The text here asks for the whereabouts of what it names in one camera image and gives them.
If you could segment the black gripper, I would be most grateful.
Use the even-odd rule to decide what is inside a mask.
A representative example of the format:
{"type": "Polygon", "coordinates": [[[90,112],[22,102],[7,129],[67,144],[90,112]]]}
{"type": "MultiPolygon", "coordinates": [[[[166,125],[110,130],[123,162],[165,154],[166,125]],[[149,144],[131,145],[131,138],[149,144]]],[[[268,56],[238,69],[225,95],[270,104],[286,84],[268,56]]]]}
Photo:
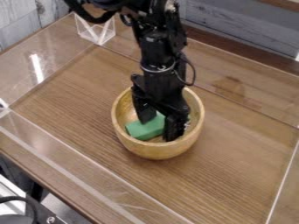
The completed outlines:
{"type": "Polygon", "coordinates": [[[171,142],[186,130],[190,121],[190,106],[184,98],[186,82],[186,65],[165,71],[145,71],[133,74],[133,100],[135,112],[142,124],[149,123],[161,112],[165,118],[163,140],[171,142]]]}

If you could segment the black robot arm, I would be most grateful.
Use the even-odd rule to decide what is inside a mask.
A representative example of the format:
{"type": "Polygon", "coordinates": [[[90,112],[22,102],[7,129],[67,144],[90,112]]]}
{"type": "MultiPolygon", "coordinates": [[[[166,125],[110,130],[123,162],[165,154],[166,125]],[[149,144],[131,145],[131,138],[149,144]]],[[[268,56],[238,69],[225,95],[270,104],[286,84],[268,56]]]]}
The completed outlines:
{"type": "Polygon", "coordinates": [[[131,76],[133,101],[142,123],[165,115],[163,140],[185,134],[190,106],[184,98],[189,60],[184,53],[188,34],[177,0],[90,0],[105,13],[94,17],[78,0],[63,0],[91,23],[103,24],[115,15],[133,28],[142,51],[142,73],[131,76]]]}

